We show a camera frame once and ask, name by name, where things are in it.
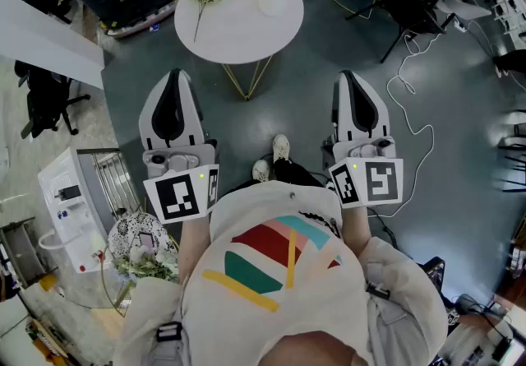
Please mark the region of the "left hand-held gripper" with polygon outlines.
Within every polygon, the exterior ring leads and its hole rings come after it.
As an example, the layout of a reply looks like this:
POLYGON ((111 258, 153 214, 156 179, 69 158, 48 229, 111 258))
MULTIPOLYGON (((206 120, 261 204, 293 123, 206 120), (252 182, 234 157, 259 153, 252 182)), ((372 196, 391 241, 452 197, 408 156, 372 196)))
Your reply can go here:
POLYGON ((199 104, 184 70, 169 71, 154 86, 141 110, 139 129, 148 150, 143 153, 148 173, 144 187, 159 222, 168 225, 211 213, 218 199, 219 164, 215 146, 205 143, 199 104), (171 141, 178 147, 165 148, 171 141))

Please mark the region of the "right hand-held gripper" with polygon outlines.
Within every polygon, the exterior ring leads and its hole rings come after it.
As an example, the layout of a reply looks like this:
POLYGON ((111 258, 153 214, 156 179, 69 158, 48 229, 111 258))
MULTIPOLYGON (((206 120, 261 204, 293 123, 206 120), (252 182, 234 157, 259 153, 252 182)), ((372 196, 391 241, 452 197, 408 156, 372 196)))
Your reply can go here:
POLYGON ((341 71, 334 83, 331 119, 336 141, 330 137, 323 142, 322 163, 340 205, 400 203, 404 161, 396 156, 387 107, 376 90, 358 74, 341 71))

